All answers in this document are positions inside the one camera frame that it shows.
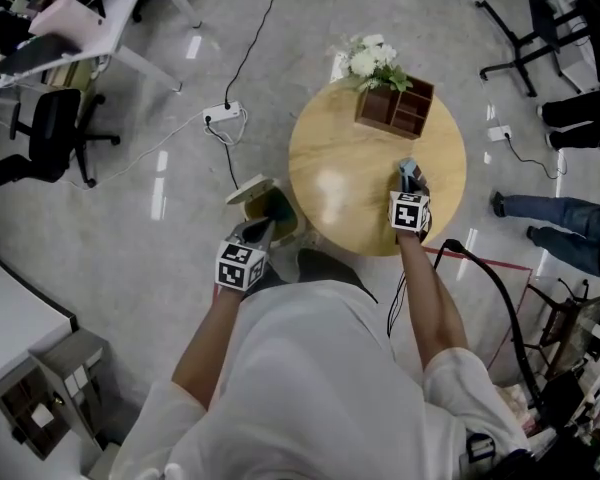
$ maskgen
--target jeans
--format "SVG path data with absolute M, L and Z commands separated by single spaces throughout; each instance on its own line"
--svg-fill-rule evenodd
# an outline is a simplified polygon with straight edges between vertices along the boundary
M 314 251 L 313 249 L 300 249 L 298 252 L 298 268 L 300 270 L 299 283 L 332 280 L 352 284 L 369 295 L 376 301 L 376 304 L 378 303 L 372 293 L 362 284 L 355 270 L 323 252 Z M 266 288 L 273 288 L 274 286 L 282 286 L 284 284 L 288 283 L 280 278 L 270 264 L 267 264 L 262 278 L 249 288 L 244 298 Z
M 504 213 L 507 217 L 544 220 L 573 231 L 534 229 L 531 240 L 559 260 L 600 277 L 600 205 L 571 197 L 508 196 L 504 198 Z
M 542 119 L 554 128 L 593 121 L 566 132 L 551 133 L 549 140 L 556 149 L 600 147 L 600 91 L 546 103 L 542 107 Z

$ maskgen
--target white cube with black markers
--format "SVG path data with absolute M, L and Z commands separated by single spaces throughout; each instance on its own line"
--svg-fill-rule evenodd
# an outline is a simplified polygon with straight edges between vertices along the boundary
M 266 263 L 265 251 L 223 240 L 216 256 L 216 283 L 247 291 L 263 276 Z
M 389 222 L 392 228 L 419 233 L 429 222 L 429 197 L 392 191 Z

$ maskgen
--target red floor line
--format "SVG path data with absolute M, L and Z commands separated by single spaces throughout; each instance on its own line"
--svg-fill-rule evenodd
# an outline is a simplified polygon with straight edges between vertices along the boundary
M 431 254 L 438 254 L 438 252 L 440 252 L 440 249 L 434 249 L 433 247 L 425 247 L 424 250 Z M 456 252 L 451 252 L 451 251 L 444 251 L 442 253 L 442 255 L 448 256 L 450 258 L 465 259 L 465 257 L 462 254 L 458 254 Z M 480 258 L 480 259 L 482 261 L 484 261 L 487 265 L 493 265 L 494 267 L 511 268 L 514 270 L 528 270 L 529 272 L 533 272 L 532 268 L 523 267 L 522 265 L 515 265 L 514 263 L 506 263 L 504 261 L 496 261 L 496 260 L 487 260 L 484 258 Z
M 520 313 L 520 308 L 522 307 L 522 302 L 524 301 L 524 296 L 526 295 L 527 289 L 529 287 L 529 283 L 531 282 L 532 274 L 533 274 L 533 270 L 531 270 L 529 272 L 529 277 L 527 277 L 527 283 L 524 286 L 524 290 L 522 291 L 522 297 L 520 297 L 520 302 L 518 302 L 518 307 L 516 308 L 516 316 L 518 315 L 518 313 Z M 493 363 L 495 363 L 496 358 L 498 357 L 498 354 L 500 353 L 500 350 L 502 349 L 505 342 L 507 341 L 507 337 L 509 336 L 509 333 L 511 333 L 511 325 L 509 325 L 507 332 L 504 333 L 504 337 L 502 338 L 502 341 L 500 342 L 500 346 L 498 347 L 498 350 L 496 350 L 496 353 L 493 355 L 493 359 L 491 359 L 489 366 L 487 366 L 487 371 L 489 371 L 491 369 L 491 366 L 493 366 Z

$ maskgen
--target wooden tabletop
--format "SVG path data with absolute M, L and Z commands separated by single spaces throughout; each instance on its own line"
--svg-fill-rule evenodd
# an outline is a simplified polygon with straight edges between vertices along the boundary
M 340 247 L 366 256 L 398 254 L 387 220 L 398 163 L 411 156 L 431 191 L 435 238 L 455 213 L 467 175 L 460 130 L 434 96 L 422 136 L 409 140 L 355 122 L 360 94 L 350 80 L 327 85 L 298 118 L 289 149 L 291 185 L 313 226 Z

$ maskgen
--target forearm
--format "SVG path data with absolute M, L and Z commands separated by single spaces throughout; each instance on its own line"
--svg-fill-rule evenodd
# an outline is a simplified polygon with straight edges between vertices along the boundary
M 447 348 L 468 348 L 458 309 L 415 235 L 398 237 L 409 300 L 409 314 L 422 368 Z
M 227 288 L 220 291 L 171 378 L 206 409 L 222 371 L 242 296 Z

